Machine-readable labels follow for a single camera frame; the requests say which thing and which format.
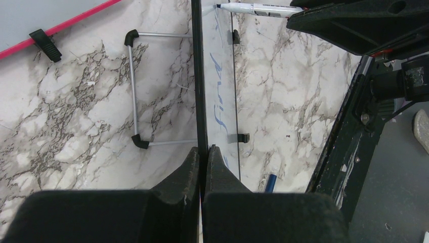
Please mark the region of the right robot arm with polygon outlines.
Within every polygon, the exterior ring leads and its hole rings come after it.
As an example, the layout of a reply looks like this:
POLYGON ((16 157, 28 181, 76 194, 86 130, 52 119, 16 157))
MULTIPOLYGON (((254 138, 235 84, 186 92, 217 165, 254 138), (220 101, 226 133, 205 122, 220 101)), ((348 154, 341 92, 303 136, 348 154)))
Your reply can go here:
POLYGON ((354 55, 376 61, 422 61, 400 70, 368 74, 377 100, 428 98, 428 1, 292 1, 302 13, 287 27, 315 35, 354 55))

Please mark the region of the whiteboard marker pen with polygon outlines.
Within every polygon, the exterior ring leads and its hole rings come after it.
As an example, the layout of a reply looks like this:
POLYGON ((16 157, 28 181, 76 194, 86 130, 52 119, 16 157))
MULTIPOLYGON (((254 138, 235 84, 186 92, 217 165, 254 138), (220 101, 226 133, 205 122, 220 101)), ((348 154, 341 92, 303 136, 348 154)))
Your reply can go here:
POLYGON ((268 4, 226 3, 217 4, 217 8, 231 13, 250 14, 254 16, 288 19, 292 15, 303 12, 305 9, 292 6, 279 6, 268 4))

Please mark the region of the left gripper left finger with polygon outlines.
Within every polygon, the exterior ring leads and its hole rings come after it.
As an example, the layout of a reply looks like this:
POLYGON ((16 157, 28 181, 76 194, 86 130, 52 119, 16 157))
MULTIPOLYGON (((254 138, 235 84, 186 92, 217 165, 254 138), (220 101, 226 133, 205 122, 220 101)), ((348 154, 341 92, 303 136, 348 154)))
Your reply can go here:
POLYGON ((199 154, 149 190, 51 190, 30 195, 4 242, 197 242, 199 154))

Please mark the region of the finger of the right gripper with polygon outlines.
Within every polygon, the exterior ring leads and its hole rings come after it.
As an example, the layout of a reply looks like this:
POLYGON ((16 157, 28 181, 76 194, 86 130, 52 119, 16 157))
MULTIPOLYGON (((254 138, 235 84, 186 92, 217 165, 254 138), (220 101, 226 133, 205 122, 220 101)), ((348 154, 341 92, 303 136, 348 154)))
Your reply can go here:
POLYGON ((288 29, 315 35, 354 55, 415 56, 428 51, 428 1, 292 1, 306 10, 288 29))

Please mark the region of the black framed small whiteboard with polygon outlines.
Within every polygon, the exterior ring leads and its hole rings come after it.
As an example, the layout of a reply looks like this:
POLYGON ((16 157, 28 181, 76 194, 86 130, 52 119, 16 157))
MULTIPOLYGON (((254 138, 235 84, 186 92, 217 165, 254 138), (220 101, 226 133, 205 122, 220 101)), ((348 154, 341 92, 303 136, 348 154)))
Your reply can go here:
POLYGON ((240 179, 239 144, 250 140, 239 133, 237 120, 234 47, 239 34, 232 24, 229 1, 192 1, 190 34, 129 31, 124 40, 129 57, 139 37, 187 38, 193 44, 197 138, 200 156, 200 190, 208 192, 209 155, 220 149, 221 162, 240 179))

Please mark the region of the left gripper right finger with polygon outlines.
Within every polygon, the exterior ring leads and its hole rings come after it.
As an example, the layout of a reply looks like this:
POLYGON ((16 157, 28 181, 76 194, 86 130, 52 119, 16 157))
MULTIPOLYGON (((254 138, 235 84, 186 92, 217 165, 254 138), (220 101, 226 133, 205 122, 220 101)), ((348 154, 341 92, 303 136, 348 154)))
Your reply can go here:
POLYGON ((319 193, 257 193, 247 189, 212 146, 202 203, 205 242, 349 242, 344 217, 319 193))

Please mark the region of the blue marker cap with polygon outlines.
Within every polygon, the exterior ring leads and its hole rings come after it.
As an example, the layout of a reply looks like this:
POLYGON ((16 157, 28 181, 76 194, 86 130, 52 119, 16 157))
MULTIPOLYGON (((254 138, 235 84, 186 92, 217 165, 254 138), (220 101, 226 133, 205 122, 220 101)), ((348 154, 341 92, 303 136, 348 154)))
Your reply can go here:
POLYGON ((275 183, 277 180, 277 176, 275 174, 270 174, 267 182, 264 192, 265 193, 272 193, 274 191, 275 183))

